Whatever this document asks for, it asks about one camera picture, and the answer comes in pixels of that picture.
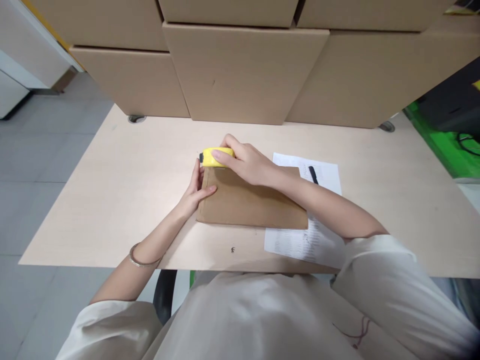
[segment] white paper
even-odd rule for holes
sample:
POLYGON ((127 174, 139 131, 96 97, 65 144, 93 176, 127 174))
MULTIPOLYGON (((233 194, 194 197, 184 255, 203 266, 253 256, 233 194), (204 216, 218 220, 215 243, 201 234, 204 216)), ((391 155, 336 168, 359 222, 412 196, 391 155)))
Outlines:
MULTIPOLYGON (((309 170, 309 166, 312 166, 320 186, 342 195, 339 167, 336 164, 276 152, 273 154, 273 162, 280 166, 299 168, 300 176, 310 182, 313 182, 309 170)), ((265 251, 332 268, 342 267, 345 261, 344 247, 344 241, 340 236, 310 214, 307 230, 267 228, 265 231, 265 251)))

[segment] white shirt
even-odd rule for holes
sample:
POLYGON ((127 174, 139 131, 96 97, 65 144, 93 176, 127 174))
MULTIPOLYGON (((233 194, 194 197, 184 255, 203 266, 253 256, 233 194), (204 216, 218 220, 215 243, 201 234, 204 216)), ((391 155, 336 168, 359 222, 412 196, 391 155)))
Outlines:
POLYGON ((163 328, 148 302, 89 305, 57 359, 437 360, 473 349, 478 330, 392 236, 345 252, 332 287, 311 275, 200 276, 163 328))

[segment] yellow tape measure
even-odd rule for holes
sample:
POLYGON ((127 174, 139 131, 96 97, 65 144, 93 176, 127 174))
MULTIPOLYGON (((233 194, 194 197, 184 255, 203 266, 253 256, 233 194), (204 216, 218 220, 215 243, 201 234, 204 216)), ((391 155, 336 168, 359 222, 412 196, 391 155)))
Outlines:
POLYGON ((235 157, 234 151, 229 147, 208 147, 203 152, 200 153, 200 163, 204 167, 218 167, 218 168, 226 168, 227 166, 222 165, 219 163, 215 158, 212 156, 212 150, 220 150, 221 152, 227 153, 231 157, 235 157))

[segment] light wood tabletop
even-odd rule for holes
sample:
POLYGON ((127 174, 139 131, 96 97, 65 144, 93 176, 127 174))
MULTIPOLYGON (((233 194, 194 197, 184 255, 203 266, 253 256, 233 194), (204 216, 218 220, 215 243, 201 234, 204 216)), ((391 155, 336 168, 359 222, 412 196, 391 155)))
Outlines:
MULTIPOLYGON (((226 133, 273 152, 338 164, 343 195, 377 217, 431 276, 480 278, 480 216, 403 114, 396 131, 286 122, 147 117, 115 105, 20 264, 116 267, 175 206, 195 158, 226 133)), ((186 223, 159 268, 328 273, 264 251, 264 228, 186 223)))

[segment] gray tile floor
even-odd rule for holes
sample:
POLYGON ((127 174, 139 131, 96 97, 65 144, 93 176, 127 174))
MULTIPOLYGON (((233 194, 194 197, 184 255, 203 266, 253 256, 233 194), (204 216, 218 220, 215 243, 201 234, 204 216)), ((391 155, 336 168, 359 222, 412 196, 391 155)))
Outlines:
MULTIPOLYGON (((112 269, 18 265, 113 106, 86 73, 60 96, 33 96, 0 120, 0 359, 54 359, 112 269)), ((151 301, 152 277, 140 300, 151 301)), ((177 275, 174 308, 188 291, 177 275)))

